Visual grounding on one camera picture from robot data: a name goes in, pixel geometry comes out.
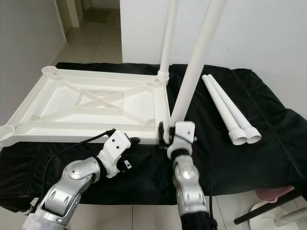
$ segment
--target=white stand base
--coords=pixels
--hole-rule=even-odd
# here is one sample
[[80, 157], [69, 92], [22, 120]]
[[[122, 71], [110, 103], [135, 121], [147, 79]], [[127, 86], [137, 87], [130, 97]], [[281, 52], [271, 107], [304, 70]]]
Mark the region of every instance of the white stand base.
[[[264, 205], [264, 202], [255, 204], [250, 211], [253, 211], [260, 206]], [[265, 212], [259, 216], [256, 216], [248, 221], [248, 226], [250, 230], [299, 230], [295, 223], [287, 224], [281, 227], [277, 227], [274, 224], [274, 218], [279, 218], [286, 215], [287, 212], [281, 207], [274, 208], [268, 212]]]

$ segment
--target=black cloth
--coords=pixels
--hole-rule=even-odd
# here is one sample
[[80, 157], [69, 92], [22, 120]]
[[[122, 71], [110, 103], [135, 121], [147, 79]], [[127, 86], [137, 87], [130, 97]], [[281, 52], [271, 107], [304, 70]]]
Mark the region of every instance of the black cloth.
[[[170, 111], [186, 70], [186, 65], [172, 65], [167, 86]], [[145, 64], [75, 64], [58, 63], [59, 69], [79, 69], [155, 75], [158, 65]], [[255, 188], [277, 188], [304, 184], [307, 177], [307, 122], [286, 109], [262, 80], [249, 69], [230, 70], [205, 66], [202, 74], [212, 74], [226, 93], [262, 134], [255, 144], [234, 146], [228, 131], [200, 79], [186, 120], [196, 124], [198, 141], [193, 145], [193, 161], [200, 172], [204, 193], [232, 194]], [[10, 199], [39, 196], [42, 174], [51, 155], [70, 143], [20, 142], [0, 153], [0, 206], [10, 210]], [[98, 153], [102, 144], [85, 144], [56, 158], [48, 170], [49, 188], [73, 160]], [[172, 167], [165, 150], [138, 145], [128, 150], [134, 162], [144, 154], [134, 170], [103, 179], [82, 196], [86, 204], [175, 204]]]

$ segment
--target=pink object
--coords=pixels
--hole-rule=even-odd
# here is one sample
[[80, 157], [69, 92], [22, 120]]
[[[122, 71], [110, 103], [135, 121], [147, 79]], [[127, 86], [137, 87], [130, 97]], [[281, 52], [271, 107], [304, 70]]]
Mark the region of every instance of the pink object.
[[293, 186], [272, 189], [255, 189], [255, 193], [260, 200], [268, 203], [275, 203], [280, 196], [290, 192], [293, 189]]

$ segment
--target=black metal rod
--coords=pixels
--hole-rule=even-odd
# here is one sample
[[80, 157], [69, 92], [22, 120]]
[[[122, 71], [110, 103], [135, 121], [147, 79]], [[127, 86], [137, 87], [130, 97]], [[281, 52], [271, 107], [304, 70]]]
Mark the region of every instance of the black metal rod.
[[274, 208], [276, 208], [280, 205], [283, 205], [283, 204], [285, 204], [285, 203], [287, 203], [287, 202], [289, 202], [289, 201], [291, 201], [291, 200], [293, 200], [293, 199], [295, 199], [299, 196], [301, 196], [301, 192], [294, 189], [294, 190], [290, 191], [289, 193], [287, 193], [287, 194], [281, 196], [280, 198], [278, 198], [277, 202], [267, 203], [267, 204], [262, 205], [261, 207], [255, 209], [251, 212], [248, 212], [247, 214], [244, 214], [244, 215], [236, 218], [234, 220], [234, 223], [235, 224], [241, 224], [241, 223], [243, 223], [243, 222], [245, 222], [249, 219], [252, 219], [256, 216], [261, 215], [262, 213], [265, 213], [265, 212], [270, 211], [270, 210], [272, 210], [272, 209], [274, 209]]

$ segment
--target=doorway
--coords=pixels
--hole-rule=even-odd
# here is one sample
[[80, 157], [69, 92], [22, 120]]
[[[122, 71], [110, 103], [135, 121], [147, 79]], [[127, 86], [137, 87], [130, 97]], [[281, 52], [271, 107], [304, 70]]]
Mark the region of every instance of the doorway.
[[119, 0], [112, 0], [112, 5], [108, 2], [56, 0], [67, 43], [53, 65], [58, 62], [122, 62]]

